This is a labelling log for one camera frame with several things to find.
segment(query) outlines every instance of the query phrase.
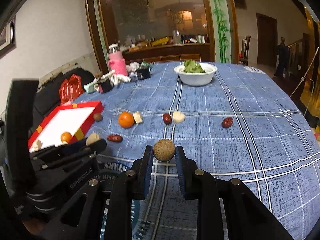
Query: green bamboo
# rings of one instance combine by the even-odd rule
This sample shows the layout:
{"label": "green bamboo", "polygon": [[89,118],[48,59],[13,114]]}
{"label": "green bamboo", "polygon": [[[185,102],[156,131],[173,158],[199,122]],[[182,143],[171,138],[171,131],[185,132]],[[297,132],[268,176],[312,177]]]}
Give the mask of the green bamboo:
{"label": "green bamboo", "polygon": [[221,49],[221,30],[220,30],[220,11],[218,9],[218,5],[217,5],[217,1],[213,0],[214,2],[214,10],[213,10],[213,14],[216,16],[217,18],[217,25],[218,25],[218,36],[219,36],[219,51],[220,51],[220,62],[223,62],[223,53],[222,53],[222,49]]}
{"label": "green bamboo", "polygon": [[225,13],[221,9],[221,3],[223,0],[213,0],[214,2],[214,11],[213,14],[217,18],[217,26],[218,26],[218,35],[219,35],[219,51],[220,51],[220,61],[222,63],[230,62],[229,58],[227,58],[227,48],[229,47],[229,41],[226,37],[226,33],[229,32],[226,23],[227,21],[224,19]]}

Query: picture frame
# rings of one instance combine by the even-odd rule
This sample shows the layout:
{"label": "picture frame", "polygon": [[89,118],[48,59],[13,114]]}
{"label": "picture frame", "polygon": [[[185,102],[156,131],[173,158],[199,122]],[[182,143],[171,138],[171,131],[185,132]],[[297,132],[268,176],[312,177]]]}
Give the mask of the picture frame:
{"label": "picture frame", "polygon": [[0,58],[15,47],[15,19],[7,23],[0,33]]}

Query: white bowl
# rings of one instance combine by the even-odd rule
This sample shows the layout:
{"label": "white bowl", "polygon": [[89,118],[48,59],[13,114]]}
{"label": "white bowl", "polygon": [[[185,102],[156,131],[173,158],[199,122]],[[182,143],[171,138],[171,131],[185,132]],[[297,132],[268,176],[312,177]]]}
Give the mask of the white bowl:
{"label": "white bowl", "polygon": [[205,73],[183,73],[184,65],[174,68],[175,73],[179,74],[182,83],[190,86],[204,86],[211,82],[213,73],[218,69],[216,66],[199,62]]}

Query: pink bottle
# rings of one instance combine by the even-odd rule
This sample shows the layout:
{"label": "pink bottle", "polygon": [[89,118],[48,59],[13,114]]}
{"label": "pink bottle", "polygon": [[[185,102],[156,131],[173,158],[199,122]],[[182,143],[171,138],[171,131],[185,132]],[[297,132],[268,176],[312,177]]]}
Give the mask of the pink bottle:
{"label": "pink bottle", "polygon": [[111,60],[123,59],[122,52],[121,52],[117,43],[111,44],[109,46],[109,59],[111,59]]}
{"label": "pink bottle", "polygon": [[116,71],[115,74],[128,76],[127,69],[125,67],[125,61],[118,44],[112,44],[109,46],[108,65],[111,70]]}

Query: red plastic bag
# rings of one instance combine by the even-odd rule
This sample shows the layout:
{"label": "red plastic bag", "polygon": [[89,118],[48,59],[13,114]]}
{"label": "red plastic bag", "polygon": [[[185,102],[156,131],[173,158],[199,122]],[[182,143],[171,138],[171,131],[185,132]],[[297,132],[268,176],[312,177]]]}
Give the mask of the red plastic bag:
{"label": "red plastic bag", "polygon": [[66,106],[72,104],[82,93],[81,77],[72,74],[69,81],[65,79],[60,86],[59,95],[61,105]]}

